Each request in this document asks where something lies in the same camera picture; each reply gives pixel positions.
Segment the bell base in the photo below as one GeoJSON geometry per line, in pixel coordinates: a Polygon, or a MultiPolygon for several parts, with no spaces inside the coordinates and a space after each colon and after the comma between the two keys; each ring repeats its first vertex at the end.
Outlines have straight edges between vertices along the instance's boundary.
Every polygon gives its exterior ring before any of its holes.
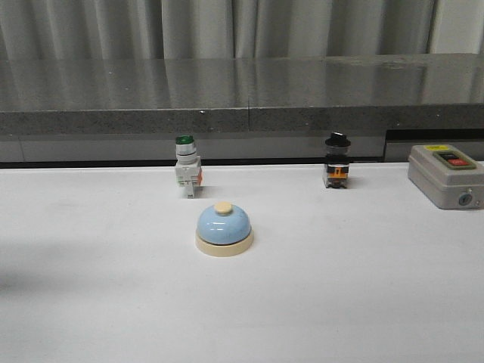
{"type": "Polygon", "coordinates": [[[234,244],[211,244],[203,240],[199,235],[198,232],[195,234],[195,242],[197,248],[202,251],[203,253],[214,256],[214,257],[229,257],[235,256],[239,253],[246,251],[252,242],[254,241],[254,232],[251,229],[250,233],[247,237],[243,240],[239,240],[234,244]]]}

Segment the yellow label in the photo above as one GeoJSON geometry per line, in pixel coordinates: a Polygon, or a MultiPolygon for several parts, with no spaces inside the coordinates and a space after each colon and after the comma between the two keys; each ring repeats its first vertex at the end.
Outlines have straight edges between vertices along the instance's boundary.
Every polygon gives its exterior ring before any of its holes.
{"type": "Polygon", "coordinates": [[[430,151],[448,150],[448,147],[445,145],[428,145],[425,148],[430,151]]]}

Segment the gray control box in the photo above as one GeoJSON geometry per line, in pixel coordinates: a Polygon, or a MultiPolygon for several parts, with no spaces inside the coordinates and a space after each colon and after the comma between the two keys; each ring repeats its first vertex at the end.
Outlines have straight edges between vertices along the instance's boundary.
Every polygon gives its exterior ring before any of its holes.
{"type": "Polygon", "coordinates": [[[457,148],[415,145],[408,161],[408,178],[439,208],[484,205],[484,167],[457,148]]]}

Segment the red button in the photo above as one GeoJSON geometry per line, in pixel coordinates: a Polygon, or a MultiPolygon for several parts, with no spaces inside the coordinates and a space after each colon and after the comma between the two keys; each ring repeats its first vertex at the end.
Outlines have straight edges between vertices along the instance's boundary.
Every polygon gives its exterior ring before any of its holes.
{"type": "Polygon", "coordinates": [[[452,164],[453,166],[463,166],[463,165],[469,165],[467,161],[464,161],[462,159],[450,159],[447,160],[448,163],[452,164]]]}

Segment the curtain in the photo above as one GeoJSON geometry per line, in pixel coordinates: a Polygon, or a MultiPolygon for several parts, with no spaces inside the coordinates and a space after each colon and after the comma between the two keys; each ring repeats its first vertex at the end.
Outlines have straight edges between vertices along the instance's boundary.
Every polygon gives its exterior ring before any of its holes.
{"type": "Polygon", "coordinates": [[[482,51],[484,0],[0,0],[0,59],[482,51]]]}

